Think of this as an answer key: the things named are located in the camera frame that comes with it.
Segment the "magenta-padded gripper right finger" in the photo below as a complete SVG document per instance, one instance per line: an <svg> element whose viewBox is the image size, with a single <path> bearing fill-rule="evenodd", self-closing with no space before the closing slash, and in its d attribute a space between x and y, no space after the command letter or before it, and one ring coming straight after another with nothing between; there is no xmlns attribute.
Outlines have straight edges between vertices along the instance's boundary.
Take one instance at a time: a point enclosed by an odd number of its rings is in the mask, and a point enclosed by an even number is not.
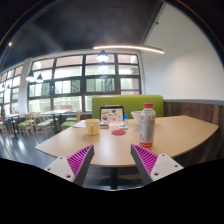
<svg viewBox="0 0 224 224"><path fill-rule="evenodd" d="M131 145L131 155L144 185L182 169L182 166L167 154L162 153L157 155L135 144Z"/></svg>

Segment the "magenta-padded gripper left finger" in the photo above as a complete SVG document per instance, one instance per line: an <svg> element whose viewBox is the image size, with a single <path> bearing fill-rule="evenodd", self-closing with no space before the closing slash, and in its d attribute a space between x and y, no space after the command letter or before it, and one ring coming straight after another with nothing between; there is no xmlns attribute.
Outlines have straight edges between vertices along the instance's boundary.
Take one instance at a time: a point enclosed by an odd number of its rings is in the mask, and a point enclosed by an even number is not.
<svg viewBox="0 0 224 224"><path fill-rule="evenodd" d="M94 145L91 144L68 157L59 156L45 171L82 186L93 156Z"/></svg>

